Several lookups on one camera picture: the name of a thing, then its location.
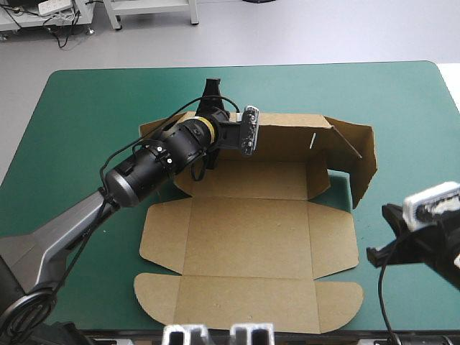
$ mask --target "shelf leg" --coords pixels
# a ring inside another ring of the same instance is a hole
[[[198,18],[198,7],[196,6],[196,0],[188,0],[188,6],[190,7],[190,19],[192,24],[199,24],[200,19]]]
[[[121,25],[117,20],[117,15],[115,14],[114,9],[112,8],[112,1],[111,0],[103,0],[103,4],[106,7],[107,15],[109,16],[110,24],[112,24],[112,28],[120,29]]]

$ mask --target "cardboard tab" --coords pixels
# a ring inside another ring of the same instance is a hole
[[[315,287],[320,333],[345,326],[361,308],[364,291],[355,282],[315,282]]]

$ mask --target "white shelf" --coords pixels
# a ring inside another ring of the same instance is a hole
[[[112,2],[116,15],[188,11],[187,0],[125,0]]]
[[[84,6],[84,9],[79,7],[78,3]],[[76,1],[78,9],[80,9],[81,16],[78,19],[77,24],[90,24],[93,21],[93,11],[94,11],[94,3],[85,5],[82,0]],[[38,8],[29,9],[31,12],[38,13]],[[34,16],[33,14],[23,13],[21,16],[13,16],[13,18],[18,22],[21,27],[41,27],[43,23],[47,20],[47,18],[42,18],[38,16]],[[46,22],[46,26],[48,25],[70,25],[72,24],[69,21],[62,21],[59,19],[51,19]],[[17,30],[17,25],[12,21],[10,16],[4,9],[0,9],[0,32],[2,31],[9,31],[9,30]]]

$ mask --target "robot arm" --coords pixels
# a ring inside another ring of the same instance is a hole
[[[460,185],[446,182],[387,204],[382,215],[395,233],[387,246],[367,248],[375,266],[425,263],[460,289]]]
[[[248,106],[231,122],[219,97],[219,80],[208,79],[195,116],[143,137],[139,149],[107,172],[104,188],[31,234],[0,239],[0,342],[14,340],[49,315],[68,270],[67,256],[89,231],[197,160],[211,157],[204,168],[212,167],[220,149],[252,155],[259,110]]]

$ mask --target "unfolded cardboard box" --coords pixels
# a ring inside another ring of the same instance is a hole
[[[377,169],[372,128],[307,114],[260,114],[259,122],[252,157],[221,151],[201,182],[190,171],[176,179],[191,198],[150,207],[140,254],[181,274],[136,277],[137,299],[154,319],[323,333],[359,310],[358,284],[317,281],[358,264],[351,214],[307,200],[329,187],[329,168],[349,173],[357,206]]]

